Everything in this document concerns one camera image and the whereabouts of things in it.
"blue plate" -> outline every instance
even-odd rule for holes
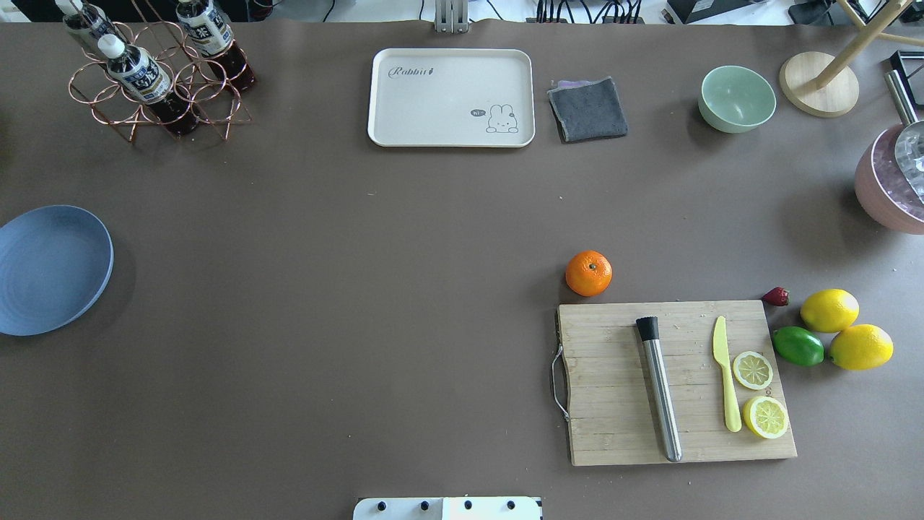
[[[113,272],[103,222],[72,205],[33,209],[0,228],[0,332],[31,336],[85,313]]]

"round wooden base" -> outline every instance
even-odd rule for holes
[[[780,87],[783,94],[799,109],[819,118],[837,118],[850,111],[860,96],[857,75],[844,68],[822,88],[815,78],[834,61],[834,56],[807,52],[795,55],[780,68]]]

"wooden cutting board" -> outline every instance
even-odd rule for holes
[[[796,456],[792,424],[781,438],[761,439],[746,425],[725,428],[722,372],[712,359],[712,328],[725,316],[730,358],[763,354],[773,366],[764,390],[735,383],[738,407],[772,395],[785,405],[770,331],[760,300],[597,303],[558,307],[565,359],[573,465],[657,464],[664,458],[658,416],[636,319],[657,316],[684,463]]]

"mandarin orange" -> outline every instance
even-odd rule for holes
[[[612,280],[610,261],[596,251],[576,254],[565,268],[565,283],[581,296],[596,296],[606,291]]]

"strawberry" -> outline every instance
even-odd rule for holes
[[[770,305],[784,307],[789,305],[789,291],[782,287],[774,287],[770,292],[764,294],[761,299]]]

